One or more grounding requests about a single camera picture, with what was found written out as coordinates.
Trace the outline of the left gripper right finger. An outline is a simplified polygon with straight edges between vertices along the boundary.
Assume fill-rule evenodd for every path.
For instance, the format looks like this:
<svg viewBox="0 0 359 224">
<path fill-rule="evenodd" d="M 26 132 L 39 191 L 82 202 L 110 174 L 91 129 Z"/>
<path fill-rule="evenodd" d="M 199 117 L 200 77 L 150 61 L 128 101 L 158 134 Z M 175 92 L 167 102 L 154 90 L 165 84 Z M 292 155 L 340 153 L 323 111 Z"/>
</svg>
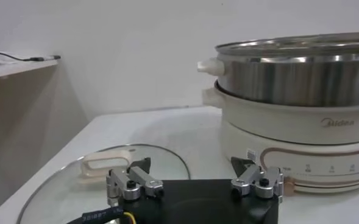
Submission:
<svg viewBox="0 0 359 224">
<path fill-rule="evenodd" d="M 231 157 L 230 163 L 236 178 L 230 182 L 232 196 L 240 200 L 254 193 L 256 197 L 269 200 L 276 197 L 283 200 L 284 176 L 280 168 L 271 167 L 264 170 L 251 159 Z"/>
</svg>

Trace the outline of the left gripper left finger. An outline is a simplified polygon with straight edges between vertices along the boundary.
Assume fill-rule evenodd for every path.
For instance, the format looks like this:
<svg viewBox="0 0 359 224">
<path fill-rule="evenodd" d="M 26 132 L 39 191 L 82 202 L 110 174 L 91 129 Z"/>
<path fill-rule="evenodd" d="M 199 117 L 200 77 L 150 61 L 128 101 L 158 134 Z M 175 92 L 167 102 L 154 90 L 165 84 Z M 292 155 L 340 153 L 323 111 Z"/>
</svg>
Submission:
<svg viewBox="0 0 359 224">
<path fill-rule="evenodd" d="M 124 201 L 137 201 L 142 196 L 161 199 L 164 196 L 162 180 L 150 176 L 151 159 L 134 161 L 129 166 L 110 169 L 106 176 L 107 204 L 110 207 Z"/>
</svg>

